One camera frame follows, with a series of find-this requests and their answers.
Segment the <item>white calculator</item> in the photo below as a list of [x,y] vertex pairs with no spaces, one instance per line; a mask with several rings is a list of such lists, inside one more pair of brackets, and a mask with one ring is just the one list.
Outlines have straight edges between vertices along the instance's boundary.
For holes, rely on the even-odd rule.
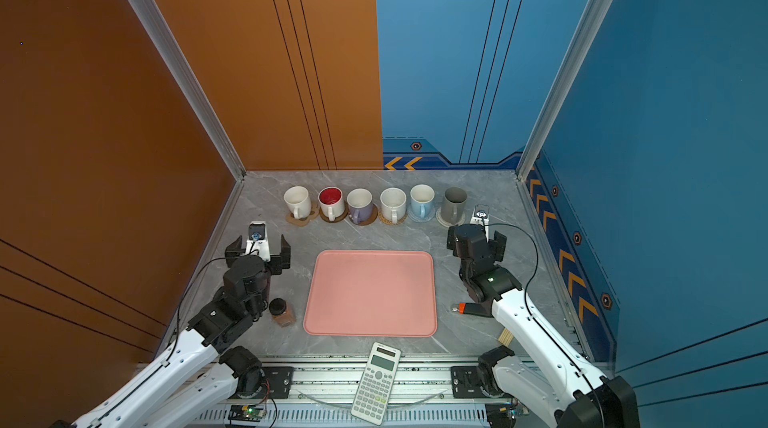
[[354,417],[376,426],[383,423],[401,354],[394,347],[373,343],[353,399]]

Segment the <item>glossy brown wooden coaster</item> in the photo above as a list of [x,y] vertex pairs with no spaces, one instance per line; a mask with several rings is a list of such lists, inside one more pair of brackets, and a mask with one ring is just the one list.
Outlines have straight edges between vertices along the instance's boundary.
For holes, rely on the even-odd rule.
[[375,204],[366,208],[351,208],[348,218],[354,225],[368,226],[378,218],[379,210]]

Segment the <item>cork paw print coaster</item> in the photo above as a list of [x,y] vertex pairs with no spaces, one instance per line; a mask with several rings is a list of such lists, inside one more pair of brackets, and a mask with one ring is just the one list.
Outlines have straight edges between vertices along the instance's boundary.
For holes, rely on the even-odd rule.
[[320,206],[317,201],[311,202],[310,214],[306,218],[295,218],[292,213],[288,213],[285,216],[285,220],[295,226],[304,227],[308,226],[312,220],[318,218],[321,212]]

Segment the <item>matte brown wooden coaster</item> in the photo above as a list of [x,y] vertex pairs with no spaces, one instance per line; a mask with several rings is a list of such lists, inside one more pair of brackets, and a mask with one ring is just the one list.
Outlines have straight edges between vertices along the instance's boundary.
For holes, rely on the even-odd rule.
[[340,213],[340,214],[338,214],[338,215],[334,216],[334,218],[333,218],[333,219],[330,219],[330,218],[329,218],[329,217],[328,217],[328,216],[325,214],[325,212],[323,212],[322,210],[320,210],[320,212],[319,212],[319,216],[320,216],[320,218],[321,218],[321,219],[322,219],[324,222],[326,222],[326,223],[338,223],[338,222],[340,222],[340,221],[343,221],[345,218],[347,218],[347,216],[348,216],[348,213],[349,213],[349,210],[348,210],[348,208],[344,208],[344,212],[342,212],[342,213]]

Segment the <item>woven rattan coaster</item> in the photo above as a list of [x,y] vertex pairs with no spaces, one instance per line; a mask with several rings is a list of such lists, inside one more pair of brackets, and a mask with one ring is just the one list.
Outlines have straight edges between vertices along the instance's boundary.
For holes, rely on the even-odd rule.
[[388,225],[388,226],[402,225],[402,224],[404,224],[406,219],[407,219],[407,217],[406,218],[399,218],[398,220],[396,220],[396,222],[393,222],[393,221],[391,221],[390,219],[388,219],[386,216],[384,216],[381,213],[378,215],[378,220],[381,221],[382,223],[384,223],[385,225]]

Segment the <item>light blue rope coaster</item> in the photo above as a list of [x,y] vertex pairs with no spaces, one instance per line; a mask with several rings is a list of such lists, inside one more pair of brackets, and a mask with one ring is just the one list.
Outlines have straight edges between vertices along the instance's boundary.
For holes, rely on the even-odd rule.
[[407,212],[407,217],[415,223],[427,223],[434,220],[435,214],[435,208],[430,209],[424,216],[421,216],[417,210],[410,210]]

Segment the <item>red inside mug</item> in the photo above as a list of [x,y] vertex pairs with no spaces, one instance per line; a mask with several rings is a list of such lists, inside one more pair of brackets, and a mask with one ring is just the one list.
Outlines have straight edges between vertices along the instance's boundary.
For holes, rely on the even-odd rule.
[[330,218],[344,212],[346,208],[343,192],[336,186],[329,186],[320,190],[318,194],[320,209]]

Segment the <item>grey mug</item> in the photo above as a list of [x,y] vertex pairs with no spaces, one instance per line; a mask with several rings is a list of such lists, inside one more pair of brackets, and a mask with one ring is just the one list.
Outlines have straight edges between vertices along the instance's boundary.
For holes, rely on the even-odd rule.
[[448,221],[458,221],[465,213],[468,193],[459,187],[450,187],[445,190],[441,206],[442,217]]

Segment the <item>aluminium frame post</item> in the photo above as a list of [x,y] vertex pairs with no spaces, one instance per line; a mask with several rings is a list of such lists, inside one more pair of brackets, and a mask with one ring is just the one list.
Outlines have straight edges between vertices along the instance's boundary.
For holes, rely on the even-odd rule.
[[155,0],[127,0],[236,181],[246,168]]
[[519,181],[528,178],[613,1],[587,1],[515,170]]

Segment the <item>light blue mug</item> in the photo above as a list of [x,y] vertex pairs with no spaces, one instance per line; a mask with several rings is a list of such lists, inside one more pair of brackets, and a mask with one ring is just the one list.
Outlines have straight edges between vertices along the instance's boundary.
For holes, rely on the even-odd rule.
[[417,210],[424,216],[434,208],[435,190],[427,184],[414,185],[410,190],[410,210]]

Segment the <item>cream mug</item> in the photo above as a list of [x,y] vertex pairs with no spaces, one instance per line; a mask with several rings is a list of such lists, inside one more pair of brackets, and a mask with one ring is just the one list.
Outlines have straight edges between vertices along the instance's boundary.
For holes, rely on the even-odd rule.
[[397,187],[386,188],[380,195],[380,213],[393,222],[404,218],[406,214],[407,195]]

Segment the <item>white mug purple handle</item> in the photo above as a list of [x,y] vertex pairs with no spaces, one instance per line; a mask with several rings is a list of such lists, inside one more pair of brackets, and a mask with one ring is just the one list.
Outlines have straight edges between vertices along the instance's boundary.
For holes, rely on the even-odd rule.
[[360,225],[364,224],[373,214],[373,196],[365,188],[355,188],[347,196],[347,206],[351,222]]

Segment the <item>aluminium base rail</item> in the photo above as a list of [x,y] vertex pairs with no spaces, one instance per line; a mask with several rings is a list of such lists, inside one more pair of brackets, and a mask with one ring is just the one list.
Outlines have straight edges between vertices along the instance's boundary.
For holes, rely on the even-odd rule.
[[552,427],[589,385],[558,389],[526,357],[267,358],[253,396],[202,409],[189,427]]

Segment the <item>spice jar black lid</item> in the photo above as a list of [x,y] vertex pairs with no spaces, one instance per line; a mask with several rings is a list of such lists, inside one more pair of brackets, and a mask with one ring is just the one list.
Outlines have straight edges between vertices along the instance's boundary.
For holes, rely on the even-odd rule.
[[276,297],[269,303],[269,312],[280,327],[287,327],[296,322],[291,305],[283,298]]

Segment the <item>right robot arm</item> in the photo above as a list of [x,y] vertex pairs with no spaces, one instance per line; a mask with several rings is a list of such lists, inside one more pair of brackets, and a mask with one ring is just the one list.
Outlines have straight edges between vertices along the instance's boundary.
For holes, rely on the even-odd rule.
[[506,236],[489,239],[480,224],[448,229],[446,246],[460,259],[459,277],[471,299],[507,329],[535,362],[524,366],[504,346],[478,358],[483,389],[509,394],[549,427],[638,427],[637,397],[620,376],[608,377],[580,355],[541,314],[523,284],[500,265]]

